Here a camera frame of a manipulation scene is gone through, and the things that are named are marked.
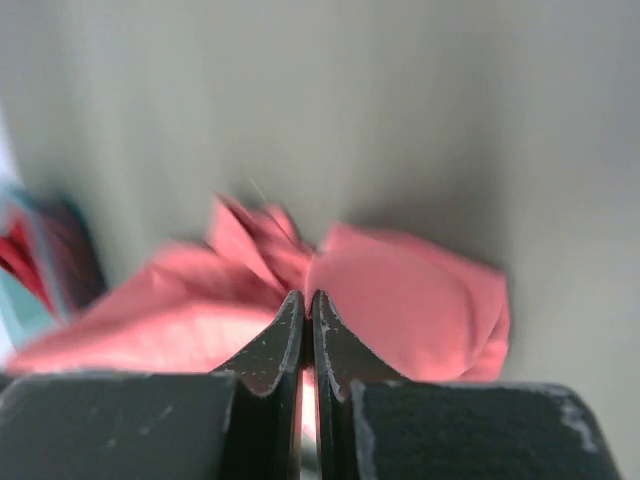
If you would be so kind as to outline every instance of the white wall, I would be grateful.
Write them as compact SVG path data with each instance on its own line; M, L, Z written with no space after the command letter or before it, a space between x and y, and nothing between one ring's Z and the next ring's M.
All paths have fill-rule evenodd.
M0 107L0 181L19 182L20 174Z
M5 0L24 176L121 280L253 179L310 239L405 228L510 274L505 377L575 387L640 477L640 3Z

